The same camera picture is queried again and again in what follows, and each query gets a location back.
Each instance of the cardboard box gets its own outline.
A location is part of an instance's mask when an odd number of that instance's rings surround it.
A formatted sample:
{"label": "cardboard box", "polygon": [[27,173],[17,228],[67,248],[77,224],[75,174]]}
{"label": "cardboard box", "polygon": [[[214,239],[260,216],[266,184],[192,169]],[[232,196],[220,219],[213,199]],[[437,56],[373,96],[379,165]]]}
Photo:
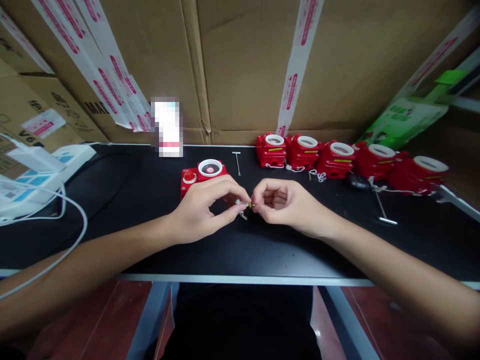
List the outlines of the cardboard box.
{"label": "cardboard box", "polygon": [[0,16],[0,58],[17,73],[53,74],[50,66],[1,7]]}
{"label": "cardboard box", "polygon": [[[26,83],[21,76],[0,78],[0,131],[13,139],[29,146],[41,146],[53,152],[59,147],[71,144],[81,144],[84,140],[75,131],[64,124],[54,129],[50,134],[35,134],[29,121],[38,119],[53,110]],[[0,142],[0,173],[13,170],[18,163],[5,155],[13,149],[9,141]]]}
{"label": "cardboard box", "polygon": [[0,58],[0,78],[15,76],[17,73]]}
{"label": "cardboard box", "polygon": [[[150,142],[114,124],[30,0],[0,3],[110,141]],[[276,130],[299,4],[101,0],[147,100],[182,104],[185,144],[252,144]],[[325,0],[289,133],[354,141],[472,6]]]}
{"label": "cardboard box", "polygon": [[[276,130],[299,3],[197,2],[212,133]],[[289,134],[359,135],[472,6],[326,0]]]}
{"label": "cardboard box", "polygon": [[57,78],[22,76],[22,79],[52,109],[55,109],[83,140],[87,142],[109,142],[107,137]]}
{"label": "cardboard box", "polygon": [[[111,142],[150,143],[149,134],[133,133],[115,125],[105,111],[106,106],[92,91],[30,0],[1,0],[0,4]],[[176,98],[182,105],[185,133],[192,134],[191,139],[184,139],[185,143],[205,143],[206,138],[197,137],[205,126],[181,1],[146,0],[141,5],[127,1],[118,6],[116,0],[102,0],[101,5],[127,69],[146,99]]]}

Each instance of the small metal part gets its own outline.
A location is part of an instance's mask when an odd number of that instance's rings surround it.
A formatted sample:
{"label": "small metal part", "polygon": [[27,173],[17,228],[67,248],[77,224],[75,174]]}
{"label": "small metal part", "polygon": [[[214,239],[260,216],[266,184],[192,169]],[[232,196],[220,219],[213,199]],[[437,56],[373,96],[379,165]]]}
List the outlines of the small metal part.
{"label": "small metal part", "polygon": [[383,216],[379,216],[378,220],[380,220],[381,222],[387,223],[387,224],[398,225],[398,222],[390,220],[387,217],[387,214],[385,214],[384,207],[382,206],[382,202],[380,201],[379,193],[375,189],[372,189],[372,190],[375,193],[376,200],[378,201],[378,205],[380,205],[381,214],[383,215]]}
{"label": "small metal part", "polygon": [[239,166],[239,154],[240,154],[240,151],[232,151],[231,152],[232,154],[235,154],[235,158],[236,158],[236,168],[238,170],[238,176],[240,176],[240,166]]}

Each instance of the black desk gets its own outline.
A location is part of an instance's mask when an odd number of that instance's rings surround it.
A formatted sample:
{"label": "black desk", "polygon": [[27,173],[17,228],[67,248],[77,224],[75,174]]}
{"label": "black desk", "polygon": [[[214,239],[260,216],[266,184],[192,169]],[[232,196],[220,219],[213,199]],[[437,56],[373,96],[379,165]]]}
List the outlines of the black desk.
{"label": "black desk", "polygon": [[[253,147],[187,146],[183,158],[159,158],[150,146],[143,145],[94,148],[104,158],[84,165],[89,167],[80,170],[66,186],[67,195],[90,218],[83,241],[168,214],[180,202],[181,170],[212,158],[221,160],[249,194],[262,178],[296,180],[336,213],[480,289],[480,224],[450,203],[382,193],[387,215],[398,221],[398,225],[389,225],[377,220],[380,209],[371,191],[355,191],[341,180],[309,181],[306,172],[262,169]],[[241,176],[237,175],[232,151],[241,152]],[[206,283],[371,285],[356,267],[320,241],[286,226],[268,225],[256,214],[247,216],[248,221],[238,217],[201,241],[156,253],[127,269],[121,277]],[[78,211],[70,206],[61,220],[0,227],[0,276],[11,275],[66,249],[81,225]]]}

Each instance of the white cable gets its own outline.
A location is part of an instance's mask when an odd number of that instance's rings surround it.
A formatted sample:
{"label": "white cable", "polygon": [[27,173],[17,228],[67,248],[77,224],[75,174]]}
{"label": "white cable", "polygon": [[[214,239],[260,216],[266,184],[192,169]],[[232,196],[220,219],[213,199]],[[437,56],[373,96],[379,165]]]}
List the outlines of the white cable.
{"label": "white cable", "polygon": [[294,170],[292,166],[287,164],[287,161],[285,160],[285,169],[294,172],[294,173],[301,173],[303,170],[305,170],[305,166],[299,166],[299,169]]}
{"label": "white cable", "polygon": [[[62,183],[61,184],[61,187],[60,189],[58,190],[62,195],[66,195],[66,191],[65,191],[65,186],[64,184]],[[55,216],[55,217],[52,217],[52,216],[39,216],[39,217],[31,217],[32,215],[36,214],[36,213],[39,213],[40,211],[42,211],[43,209],[45,209],[53,200],[55,200],[57,198],[57,195],[55,196],[52,196],[50,200],[48,200],[48,202],[40,209],[40,210],[37,210],[35,212],[32,212],[24,217],[21,217],[21,218],[17,218],[17,219],[12,219],[12,220],[4,220],[4,221],[1,221],[0,220],[0,228],[3,227],[3,226],[7,226],[7,225],[10,225],[10,224],[15,224],[15,223],[18,223],[18,222],[21,222],[21,221],[25,221],[25,220],[57,220],[57,219],[61,219],[64,214],[65,214],[65,208],[66,208],[66,205],[67,205],[67,202],[65,200],[65,198],[62,198],[62,201],[61,201],[61,212],[60,212],[60,215],[58,216]]]}
{"label": "white cable", "polygon": [[272,166],[272,165],[270,165],[270,164],[268,164],[268,163],[266,163],[265,166],[266,166],[267,168],[276,168],[276,169],[283,169],[283,168],[285,167],[284,164],[282,164],[281,166]]}
{"label": "white cable", "polygon": [[327,180],[327,173],[326,172],[319,173],[317,171],[317,169],[312,169],[312,170],[309,171],[309,173],[312,174],[312,175],[316,175],[319,183],[323,183],[325,180]]}
{"label": "white cable", "polygon": [[31,283],[33,283],[35,280],[37,280],[38,278],[42,277],[43,275],[45,275],[46,273],[48,273],[50,270],[52,270],[54,267],[56,267],[58,264],[60,264],[60,262],[63,261],[63,259],[65,259],[68,255],[70,255],[70,253],[75,250],[75,248],[78,246],[78,244],[80,243],[80,241],[82,241],[82,238],[84,237],[85,233],[87,232],[87,226],[89,224],[89,220],[87,218],[87,214],[85,213],[85,211],[82,209],[82,207],[77,204],[75,201],[73,201],[71,198],[69,198],[68,196],[64,195],[64,194],[59,194],[55,191],[52,191],[52,190],[47,190],[45,188],[42,188],[42,187],[39,187],[39,186],[34,186],[34,185],[30,185],[30,184],[24,184],[24,183],[21,183],[21,182],[17,182],[17,181],[8,181],[8,180],[0,180],[0,182],[2,183],[9,183],[9,184],[15,184],[15,185],[21,185],[21,186],[25,186],[25,187],[28,187],[28,188],[32,188],[32,189],[37,189],[37,190],[41,190],[41,191],[44,191],[44,192],[47,192],[47,193],[50,193],[50,194],[53,194],[57,197],[60,197],[62,199],[65,199],[66,201],[68,201],[70,204],[72,204],[73,206],[75,206],[78,211],[80,212],[80,215],[82,217],[82,220],[83,220],[83,228],[81,230],[81,233],[80,235],[78,236],[78,238],[76,239],[76,241],[73,243],[73,245],[67,250],[65,251],[65,253],[60,256],[56,261],[54,261],[52,264],[50,264],[50,266],[48,266],[47,268],[45,268],[43,271],[39,272],[37,275],[35,275],[34,277],[32,277],[30,280],[28,281],[25,281],[23,284],[13,288],[12,290],[0,295],[0,301],[5,299],[6,297],[16,293],[17,291],[25,288],[26,286],[30,285]]}
{"label": "white cable", "polygon": [[382,191],[386,191],[386,192],[389,192],[389,193],[412,193],[413,196],[422,196],[422,194],[419,194],[415,191],[410,191],[410,190],[390,190],[390,189],[387,189],[387,186],[386,185],[383,185],[382,187],[379,187],[377,185],[374,185],[374,177],[373,176],[370,176],[368,178],[368,182],[370,183],[371,187],[377,192],[377,193],[380,193]]}

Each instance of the white circular cap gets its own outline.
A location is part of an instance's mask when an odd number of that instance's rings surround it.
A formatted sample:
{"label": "white circular cap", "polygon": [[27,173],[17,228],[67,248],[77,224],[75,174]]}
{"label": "white circular cap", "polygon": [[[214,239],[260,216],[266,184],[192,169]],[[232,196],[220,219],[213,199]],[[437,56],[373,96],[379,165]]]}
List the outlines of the white circular cap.
{"label": "white circular cap", "polygon": [[265,136],[265,141],[267,144],[276,146],[276,145],[282,145],[284,143],[284,138],[279,136],[279,135],[267,135]]}
{"label": "white circular cap", "polygon": [[317,140],[310,136],[299,136],[297,141],[304,148],[314,148],[319,144]]}
{"label": "white circular cap", "polygon": [[372,144],[368,147],[368,150],[370,150],[371,153],[382,158],[393,158],[397,154],[391,148],[380,144]]}
{"label": "white circular cap", "polygon": [[[202,168],[205,165],[210,165],[210,164],[218,166],[218,170],[215,171],[215,172],[212,172],[212,173],[203,172]],[[220,174],[222,172],[222,163],[218,160],[215,160],[215,159],[203,160],[201,163],[198,164],[198,171],[200,172],[200,174],[202,174],[203,176],[205,176],[207,178],[213,178],[214,176],[217,176],[218,174]]]}
{"label": "white circular cap", "polygon": [[413,161],[418,166],[421,166],[424,169],[436,172],[436,173],[443,173],[446,172],[449,167],[445,165],[443,162],[432,159],[428,156],[415,156]]}
{"label": "white circular cap", "polygon": [[342,156],[350,156],[355,152],[353,147],[344,144],[343,142],[334,142],[330,145],[330,150],[332,150],[335,154]]}

